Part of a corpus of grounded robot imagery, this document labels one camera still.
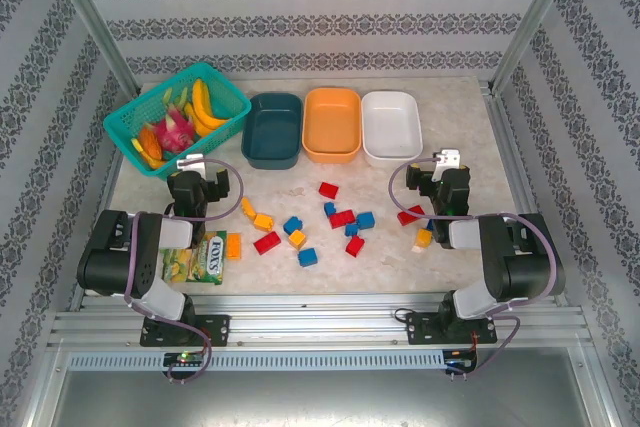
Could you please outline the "white plastic container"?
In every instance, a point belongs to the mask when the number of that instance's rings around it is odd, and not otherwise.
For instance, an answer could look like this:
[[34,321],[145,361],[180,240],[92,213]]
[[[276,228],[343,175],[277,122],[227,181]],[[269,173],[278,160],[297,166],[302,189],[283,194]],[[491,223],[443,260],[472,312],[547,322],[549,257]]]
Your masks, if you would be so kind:
[[375,168],[397,167],[423,151],[418,103],[409,93],[379,90],[361,101],[362,145]]

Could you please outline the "pink toy dragon fruit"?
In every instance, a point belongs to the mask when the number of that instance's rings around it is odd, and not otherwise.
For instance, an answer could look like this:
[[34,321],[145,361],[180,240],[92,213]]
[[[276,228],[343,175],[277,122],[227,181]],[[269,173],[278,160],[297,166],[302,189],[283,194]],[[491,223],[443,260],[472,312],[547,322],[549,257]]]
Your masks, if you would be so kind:
[[165,117],[154,125],[154,132],[160,146],[173,154],[179,154],[194,144],[192,118],[183,115],[173,104],[168,106]]

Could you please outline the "yellow toy banana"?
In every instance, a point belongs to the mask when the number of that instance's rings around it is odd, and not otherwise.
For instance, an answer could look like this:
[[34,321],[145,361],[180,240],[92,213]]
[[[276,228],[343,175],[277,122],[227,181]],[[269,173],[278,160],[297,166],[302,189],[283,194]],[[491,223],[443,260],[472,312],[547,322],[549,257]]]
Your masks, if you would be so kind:
[[184,113],[193,125],[196,134],[201,138],[207,137],[228,122],[228,119],[221,119],[213,115],[211,102],[205,103],[200,110],[196,110],[190,102],[187,102]]
[[195,113],[202,120],[213,118],[211,99],[207,84],[198,78],[192,87],[192,103]]

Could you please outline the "green candy packet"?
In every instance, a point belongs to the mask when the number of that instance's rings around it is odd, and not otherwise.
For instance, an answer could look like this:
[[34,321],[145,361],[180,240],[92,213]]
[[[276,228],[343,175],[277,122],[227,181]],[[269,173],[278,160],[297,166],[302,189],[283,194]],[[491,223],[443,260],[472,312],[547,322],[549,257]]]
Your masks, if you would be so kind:
[[162,278],[168,283],[221,285],[226,247],[227,232],[210,231],[193,248],[162,250]]

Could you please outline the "dark teal plastic container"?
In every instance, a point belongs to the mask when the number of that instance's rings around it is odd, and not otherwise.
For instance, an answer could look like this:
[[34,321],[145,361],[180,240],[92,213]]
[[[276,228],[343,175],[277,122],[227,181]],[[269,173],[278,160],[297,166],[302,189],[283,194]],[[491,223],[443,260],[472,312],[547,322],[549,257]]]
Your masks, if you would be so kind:
[[260,170],[287,170],[296,165],[301,149],[302,101],[291,93],[264,92],[253,96],[246,116],[241,151]]

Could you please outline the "teal plastic mesh basket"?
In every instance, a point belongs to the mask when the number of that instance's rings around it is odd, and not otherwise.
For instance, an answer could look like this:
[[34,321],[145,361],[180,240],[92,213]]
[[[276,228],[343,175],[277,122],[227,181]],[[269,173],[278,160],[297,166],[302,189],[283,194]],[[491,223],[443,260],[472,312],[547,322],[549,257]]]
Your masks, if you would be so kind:
[[[167,90],[171,90],[172,98],[177,99],[183,89],[190,89],[198,79],[203,80],[209,89],[213,113],[221,116],[225,124],[211,135],[196,141],[185,152],[172,154],[162,167],[151,168],[134,148],[132,139],[144,123],[155,123],[164,118],[166,108],[163,96]],[[104,119],[103,126],[116,147],[140,173],[164,180],[177,171],[178,160],[189,154],[208,154],[241,132],[250,109],[249,99],[231,81],[210,65],[199,62],[110,113]]]

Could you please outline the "orange plastic container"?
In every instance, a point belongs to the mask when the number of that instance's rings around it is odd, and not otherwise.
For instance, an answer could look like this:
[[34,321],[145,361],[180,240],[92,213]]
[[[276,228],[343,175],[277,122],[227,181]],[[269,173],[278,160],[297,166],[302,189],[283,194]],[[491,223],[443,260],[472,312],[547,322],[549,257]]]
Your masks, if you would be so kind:
[[347,88],[321,87],[305,98],[302,145],[315,163],[346,164],[362,147],[361,99]]

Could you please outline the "small circuit board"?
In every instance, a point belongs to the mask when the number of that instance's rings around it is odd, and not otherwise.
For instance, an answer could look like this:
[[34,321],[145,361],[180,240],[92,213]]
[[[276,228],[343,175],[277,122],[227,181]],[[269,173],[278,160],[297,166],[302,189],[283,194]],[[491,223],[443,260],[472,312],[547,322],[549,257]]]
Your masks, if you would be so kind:
[[204,360],[204,354],[200,351],[183,351],[179,353],[166,353],[163,358],[163,366],[200,367]]
[[445,370],[454,375],[469,374],[477,366],[477,351],[468,350],[445,350],[443,352]]

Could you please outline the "grey metal sheet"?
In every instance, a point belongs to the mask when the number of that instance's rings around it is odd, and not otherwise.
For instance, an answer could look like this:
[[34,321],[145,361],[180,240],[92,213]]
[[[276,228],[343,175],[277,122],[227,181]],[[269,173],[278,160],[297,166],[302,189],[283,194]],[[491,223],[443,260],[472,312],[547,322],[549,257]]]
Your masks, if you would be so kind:
[[71,372],[54,427],[590,427],[567,353],[513,349],[477,376],[434,370]]

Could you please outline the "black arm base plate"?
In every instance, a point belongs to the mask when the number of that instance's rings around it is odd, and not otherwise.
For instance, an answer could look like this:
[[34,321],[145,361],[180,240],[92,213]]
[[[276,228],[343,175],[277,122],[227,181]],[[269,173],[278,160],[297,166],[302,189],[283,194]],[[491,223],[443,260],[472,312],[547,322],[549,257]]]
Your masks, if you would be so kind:
[[[213,347],[225,347],[230,333],[227,315],[196,315],[193,327],[206,334]],[[204,340],[191,330],[145,318],[140,335],[142,347],[200,347]]]
[[410,345],[495,344],[496,330],[487,319],[463,320],[443,315],[415,312],[406,315],[406,330]]

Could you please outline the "aluminium mounting rail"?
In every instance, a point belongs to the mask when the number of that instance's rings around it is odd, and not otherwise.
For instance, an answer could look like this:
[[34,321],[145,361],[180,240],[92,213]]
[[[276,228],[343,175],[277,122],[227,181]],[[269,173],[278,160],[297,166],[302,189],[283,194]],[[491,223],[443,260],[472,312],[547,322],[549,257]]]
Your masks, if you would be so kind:
[[[439,293],[336,295],[196,295],[197,312],[231,318],[228,346],[257,350],[391,349],[407,346],[401,309],[436,310]],[[514,348],[590,346],[583,311],[563,299],[514,310],[521,320]],[[50,349],[134,350],[143,319],[119,298],[87,296],[76,311],[55,315]]]

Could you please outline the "aluminium frame post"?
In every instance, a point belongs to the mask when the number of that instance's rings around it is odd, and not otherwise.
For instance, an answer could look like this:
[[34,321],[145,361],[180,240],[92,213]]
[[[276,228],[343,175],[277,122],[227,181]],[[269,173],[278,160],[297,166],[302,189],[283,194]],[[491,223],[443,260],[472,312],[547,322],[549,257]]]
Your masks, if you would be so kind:
[[532,0],[489,82],[489,89],[493,96],[497,96],[504,90],[511,73],[516,68],[553,1]]
[[140,92],[140,86],[94,0],[71,0],[71,2],[104,56],[119,86],[129,99],[135,98]]

